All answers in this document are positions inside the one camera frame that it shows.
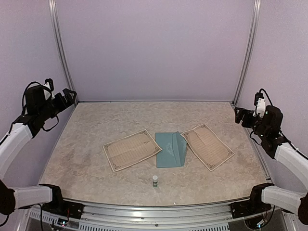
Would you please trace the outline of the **small green white glue stick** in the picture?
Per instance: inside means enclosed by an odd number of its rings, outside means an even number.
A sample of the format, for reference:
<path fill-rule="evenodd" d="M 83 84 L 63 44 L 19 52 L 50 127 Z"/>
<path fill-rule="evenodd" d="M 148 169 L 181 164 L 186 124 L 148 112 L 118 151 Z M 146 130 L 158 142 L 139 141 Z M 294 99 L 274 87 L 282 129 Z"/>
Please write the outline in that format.
<path fill-rule="evenodd" d="M 152 180 L 153 180 L 153 187 L 156 188 L 158 186 L 158 176 L 154 175 L 152 177 Z"/>

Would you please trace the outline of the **beige lined letter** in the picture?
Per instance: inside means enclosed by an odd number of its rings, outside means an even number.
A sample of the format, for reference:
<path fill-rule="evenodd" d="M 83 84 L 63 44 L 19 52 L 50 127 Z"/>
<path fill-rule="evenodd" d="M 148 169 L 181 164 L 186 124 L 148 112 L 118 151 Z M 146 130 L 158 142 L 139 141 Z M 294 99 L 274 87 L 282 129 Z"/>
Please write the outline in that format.
<path fill-rule="evenodd" d="M 235 153 L 206 124 L 181 133 L 195 156 L 209 171 L 214 171 Z"/>
<path fill-rule="evenodd" d="M 103 145 L 103 150 L 112 171 L 118 172 L 158 154 L 162 148 L 144 129 Z"/>

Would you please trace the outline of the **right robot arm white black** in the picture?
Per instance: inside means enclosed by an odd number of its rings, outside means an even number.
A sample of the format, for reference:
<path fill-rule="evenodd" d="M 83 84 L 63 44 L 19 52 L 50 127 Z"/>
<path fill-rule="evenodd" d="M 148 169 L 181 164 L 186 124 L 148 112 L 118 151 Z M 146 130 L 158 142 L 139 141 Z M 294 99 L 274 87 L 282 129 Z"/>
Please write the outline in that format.
<path fill-rule="evenodd" d="M 266 154 L 288 168 L 302 182 L 308 185 L 308 159 L 285 136 L 280 134 L 283 114 L 279 108 L 265 107 L 263 114 L 236 107 L 235 122 L 252 129 L 261 140 Z M 246 203 L 249 213 L 255 214 L 271 205 L 278 206 L 296 216 L 304 225 L 308 223 L 308 195 L 282 189 L 272 183 L 263 183 L 252 188 Z"/>

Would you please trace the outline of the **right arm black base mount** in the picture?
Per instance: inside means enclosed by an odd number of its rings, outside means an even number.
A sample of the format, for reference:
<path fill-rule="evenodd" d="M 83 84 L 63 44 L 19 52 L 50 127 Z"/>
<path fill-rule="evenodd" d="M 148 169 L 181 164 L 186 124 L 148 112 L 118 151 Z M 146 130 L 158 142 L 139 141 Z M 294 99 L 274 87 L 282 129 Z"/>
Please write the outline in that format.
<path fill-rule="evenodd" d="M 252 189 L 248 200 L 230 204 L 232 218 L 246 217 L 271 210 L 271 205 L 261 201 L 261 190 Z"/>

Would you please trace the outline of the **teal paper envelope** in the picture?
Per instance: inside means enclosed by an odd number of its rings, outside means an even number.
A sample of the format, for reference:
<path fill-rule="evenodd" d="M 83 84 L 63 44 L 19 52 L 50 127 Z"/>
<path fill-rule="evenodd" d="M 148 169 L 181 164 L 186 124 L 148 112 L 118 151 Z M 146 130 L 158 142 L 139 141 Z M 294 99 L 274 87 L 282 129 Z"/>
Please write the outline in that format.
<path fill-rule="evenodd" d="M 155 133 L 155 141 L 162 148 L 156 155 L 157 168 L 184 166 L 187 142 L 178 131 Z"/>

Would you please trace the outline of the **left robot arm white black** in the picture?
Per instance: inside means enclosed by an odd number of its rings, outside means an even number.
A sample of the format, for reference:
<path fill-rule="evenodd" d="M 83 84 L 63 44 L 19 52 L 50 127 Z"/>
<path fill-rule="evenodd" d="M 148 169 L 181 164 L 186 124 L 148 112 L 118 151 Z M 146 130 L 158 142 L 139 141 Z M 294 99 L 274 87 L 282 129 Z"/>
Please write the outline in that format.
<path fill-rule="evenodd" d="M 3 178 L 13 160 L 23 147 L 41 131 L 49 132 L 45 122 L 57 119 L 58 114 L 75 103 L 77 93 L 64 89 L 54 94 L 53 80 L 48 78 L 44 84 L 36 81 L 26 87 L 22 96 L 22 112 L 14 120 L 8 132 L 0 141 L 0 176 Z M 41 204 L 62 214 L 67 210 L 61 189 L 55 185 L 43 184 L 23 188 L 9 188 L 0 183 L 0 212 L 9 216 L 15 210 Z"/>

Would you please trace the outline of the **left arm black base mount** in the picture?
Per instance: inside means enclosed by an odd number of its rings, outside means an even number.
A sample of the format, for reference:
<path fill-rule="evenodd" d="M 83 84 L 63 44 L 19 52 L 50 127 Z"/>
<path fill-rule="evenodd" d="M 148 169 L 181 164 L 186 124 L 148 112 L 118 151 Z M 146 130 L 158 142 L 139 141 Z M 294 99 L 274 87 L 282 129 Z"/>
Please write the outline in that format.
<path fill-rule="evenodd" d="M 60 188 L 52 188 L 52 201 L 44 203 L 42 210 L 67 218 L 81 219 L 84 205 L 63 199 Z"/>

